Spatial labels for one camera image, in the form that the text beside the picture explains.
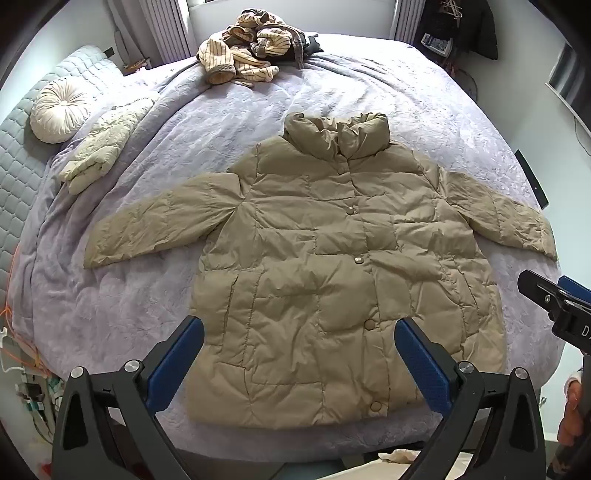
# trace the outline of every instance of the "beige puffer jacket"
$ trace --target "beige puffer jacket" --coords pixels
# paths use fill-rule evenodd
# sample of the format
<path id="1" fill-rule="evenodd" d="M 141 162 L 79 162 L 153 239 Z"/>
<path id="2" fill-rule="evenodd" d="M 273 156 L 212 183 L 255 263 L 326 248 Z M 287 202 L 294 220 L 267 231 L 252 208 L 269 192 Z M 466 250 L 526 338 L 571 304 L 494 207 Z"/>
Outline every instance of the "beige puffer jacket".
<path id="1" fill-rule="evenodd" d="M 474 231 L 556 260 L 537 211 L 390 140 L 383 114 L 290 114 L 227 173 L 100 221 L 85 267 L 209 234 L 190 313 L 206 345 L 193 419 L 273 429 L 383 417 L 418 400 L 393 345 L 415 318 L 456 360 L 505 364 L 501 300 Z"/>

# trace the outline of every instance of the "curtain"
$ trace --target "curtain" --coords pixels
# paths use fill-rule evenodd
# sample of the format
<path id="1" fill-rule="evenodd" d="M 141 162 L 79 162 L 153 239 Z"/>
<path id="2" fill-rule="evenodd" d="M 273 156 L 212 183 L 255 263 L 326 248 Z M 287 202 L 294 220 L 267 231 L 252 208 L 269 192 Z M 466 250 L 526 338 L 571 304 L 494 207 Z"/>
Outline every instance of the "curtain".
<path id="1" fill-rule="evenodd" d="M 425 0 L 397 0 L 390 39 L 412 44 L 424 8 Z"/>
<path id="2" fill-rule="evenodd" d="M 187 0 L 107 0 L 125 64 L 150 59 L 153 67 L 197 53 Z"/>

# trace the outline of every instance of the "jacket collar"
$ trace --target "jacket collar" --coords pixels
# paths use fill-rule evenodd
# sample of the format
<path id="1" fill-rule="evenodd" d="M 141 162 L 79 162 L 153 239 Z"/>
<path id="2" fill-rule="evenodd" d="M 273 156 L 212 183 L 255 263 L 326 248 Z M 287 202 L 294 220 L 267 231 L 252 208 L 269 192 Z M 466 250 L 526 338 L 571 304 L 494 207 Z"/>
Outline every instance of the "jacket collar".
<path id="1" fill-rule="evenodd" d="M 354 160 L 384 150 L 390 142 L 390 128 L 383 113 L 363 113 L 349 120 L 289 113 L 283 138 L 316 158 L 333 160 L 340 154 Z"/>

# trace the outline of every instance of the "quilted stitching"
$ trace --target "quilted stitching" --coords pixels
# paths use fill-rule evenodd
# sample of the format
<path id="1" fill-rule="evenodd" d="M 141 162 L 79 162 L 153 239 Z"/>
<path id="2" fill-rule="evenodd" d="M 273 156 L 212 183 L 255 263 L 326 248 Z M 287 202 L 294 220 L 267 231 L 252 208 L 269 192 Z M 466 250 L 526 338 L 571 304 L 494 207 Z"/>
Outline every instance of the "quilted stitching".
<path id="1" fill-rule="evenodd" d="M 122 73 L 93 45 L 79 48 L 47 73 L 21 99 L 0 125 L 0 304 L 6 300 L 12 256 L 48 160 L 59 145 L 41 142 L 29 126 L 29 115 L 39 91 L 61 77 L 81 76 L 90 94 L 104 94 Z"/>

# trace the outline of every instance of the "human hand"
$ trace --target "human hand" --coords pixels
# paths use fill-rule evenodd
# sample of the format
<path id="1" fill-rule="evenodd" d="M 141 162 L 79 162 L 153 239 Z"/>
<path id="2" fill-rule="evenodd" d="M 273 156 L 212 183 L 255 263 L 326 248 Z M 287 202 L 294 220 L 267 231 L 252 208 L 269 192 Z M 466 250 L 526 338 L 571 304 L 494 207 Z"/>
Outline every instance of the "human hand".
<path id="1" fill-rule="evenodd" d="M 564 418 L 558 427 L 558 442 L 561 445 L 573 446 L 576 437 L 583 434 L 583 417 L 577 408 L 582 394 L 583 387 L 581 383 L 573 380 L 567 390 Z"/>

